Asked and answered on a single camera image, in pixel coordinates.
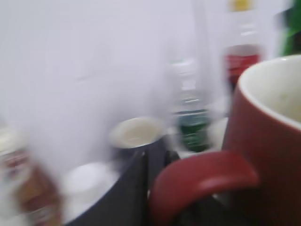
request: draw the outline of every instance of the mug rim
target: mug rim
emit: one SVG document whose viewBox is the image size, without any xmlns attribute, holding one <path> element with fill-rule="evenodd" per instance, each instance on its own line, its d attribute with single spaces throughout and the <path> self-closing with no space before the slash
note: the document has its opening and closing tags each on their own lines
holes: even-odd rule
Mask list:
<svg viewBox="0 0 301 226">
<path fill-rule="evenodd" d="M 253 71 L 259 68 L 264 68 L 267 65 L 270 64 L 278 64 L 279 62 L 282 61 L 291 61 L 294 59 L 299 58 L 301 60 L 301 55 L 292 55 L 292 56 L 285 56 L 285 57 L 278 57 L 272 60 L 267 60 L 267 61 L 263 61 L 260 62 L 258 64 L 255 64 L 253 66 L 251 66 L 250 68 L 248 68 L 247 70 L 245 70 L 242 75 L 240 76 L 239 80 L 238 80 L 238 87 L 241 91 L 241 93 L 243 94 L 243 96 L 251 103 L 253 104 L 257 109 L 261 110 L 262 112 L 264 112 L 265 114 L 267 114 L 269 117 L 273 118 L 274 120 L 277 120 L 279 122 L 282 122 L 290 127 L 293 127 L 297 130 L 301 131 L 301 122 L 296 121 L 294 119 L 291 119 L 287 116 L 284 116 L 280 113 L 277 113 L 276 111 L 272 110 L 271 108 L 265 106 L 264 104 L 262 104 L 257 98 L 255 98 L 251 92 L 248 90 L 247 86 L 247 79 L 249 78 L 249 76 L 252 76 Z"/>
<path fill-rule="evenodd" d="M 122 129 L 122 127 L 125 127 L 127 123 L 137 121 L 137 120 L 144 120 L 144 121 L 152 122 L 154 125 L 158 126 L 158 129 L 159 129 L 158 135 L 151 143 L 148 143 L 148 144 L 136 145 L 136 146 L 130 145 L 130 144 L 128 144 L 127 146 L 122 145 L 120 142 L 117 141 L 119 130 Z M 109 133 L 109 141 L 113 147 L 121 148 L 121 149 L 131 149 L 131 148 L 138 148 L 138 147 L 143 147 L 143 146 L 146 146 L 149 144 L 153 144 L 156 141 L 160 140 L 164 135 L 166 135 L 166 130 L 165 130 L 164 123 L 162 120 L 155 118 L 155 117 L 144 116 L 144 117 L 128 119 L 128 120 L 118 123 Z"/>
</svg>

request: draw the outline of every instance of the white surface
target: white surface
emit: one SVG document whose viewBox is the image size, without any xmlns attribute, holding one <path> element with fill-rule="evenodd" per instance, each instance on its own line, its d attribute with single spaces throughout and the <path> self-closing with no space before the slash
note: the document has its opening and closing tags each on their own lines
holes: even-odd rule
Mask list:
<svg viewBox="0 0 301 226">
<path fill-rule="evenodd" d="M 301 130 L 300 62 L 301 56 L 262 62 L 246 70 L 238 81 L 252 104 L 298 130 Z"/>
<path fill-rule="evenodd" d="M 108 131 L 118 122 L 143 115 L 166 119 L 173 83 L 166 63 L 197 50 L 192 2 L 0 2 L 0 112 L 28 132 L 32 152 L 53 176 L 108 159 Z M 226 0 L 206 0 L 205 7 L 208 31 L 199 33 L 208 37 L 199 49 L 207 82 L 201 84 L 214 99 L 226 93 L 222 52 L 229 7 Z M 267 58 L 278 54 L 274 15 L 285 8 L 284 0 L 256 1 Z"/>
</svg>

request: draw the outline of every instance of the clear bottle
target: clear bottle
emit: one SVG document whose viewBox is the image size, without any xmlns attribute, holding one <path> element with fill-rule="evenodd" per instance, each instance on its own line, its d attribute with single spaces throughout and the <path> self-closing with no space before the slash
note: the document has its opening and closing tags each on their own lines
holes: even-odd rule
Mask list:
<svg viewBox="0 0 301 226">
<path fill-rule="evenodd" d="M 231 0 L 232 25 L 226 49 L 228 81 L 234 91 L 240 75 L 262 58 L 251 0 Z"/>
<path fill-rule="evenodd" d="M 209 148 L 209 118 L 202 95 L 196 89 L 195 61 L 182 60 L 172 63 L 171 67 L 181 82 L 181 89 L 173 108 L 180 140 L 188 150 L 202 152 Z"/>
</svg>

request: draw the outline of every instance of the label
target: label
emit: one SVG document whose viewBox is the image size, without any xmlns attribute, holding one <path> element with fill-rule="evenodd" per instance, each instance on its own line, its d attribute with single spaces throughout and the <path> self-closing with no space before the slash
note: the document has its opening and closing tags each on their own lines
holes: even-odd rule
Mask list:
<svg viewBox="0 0 301 226">
<path fill-rule="evenodd" d="M 250 0 L 234 0 L 234 11 L 247 11 L 251 9 Z"/>
<path fill-rule="evenodd" d="M 208 119 L 205 113 L 179 118 L 182 142 L 187 149 L 193 152 L 201 152 L 209 147 L 207 126 Z"/>
<path fill-rule="evenodd" d="M 51 179 L 38 167 L 18 189 L 17 199 L 33 226 L 60 226 L 61 197 Z"/>
<path fill-rule="evenodd" d="M 250 55 L 250 56 L 236 56 L 236 55 L 226 56 L 226 61 L 228 64 L 228 79 L 232 84 L 233 88 L 236 86 L 240 75 L 250 66 L 258 63 L 259 60 L 260 60 L 259 54 Z"/>
<path fill-rule="evenodd" d="M 23 149 L 4 155 L 2 162 L 5 166 L 2 174 L 5 180 L 15 179 L 29 164 L 28 155 Z"/>
</svg>

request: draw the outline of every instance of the red label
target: red label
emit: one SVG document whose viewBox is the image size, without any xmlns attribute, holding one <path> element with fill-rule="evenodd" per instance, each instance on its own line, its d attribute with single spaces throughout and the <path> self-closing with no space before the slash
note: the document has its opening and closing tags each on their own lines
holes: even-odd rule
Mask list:
<svg viewBox="0 0 301 226">
<path fill-rule="evenodd" d="M 28 163 L 28 155 L 25 150 L 20 149 L 6 154 L 3 161 L 6 166 L 7 177 L 14 178 L 23 170 L 23 166 Z"/>
<path fill-rule="evenodd" d="M 251 56 L 226 56 L 228 63 L 229 80 L 233 85 L 236 85 L 240 75 L 250 66 L 259 62 L 258 54 Z"/>
</svg>

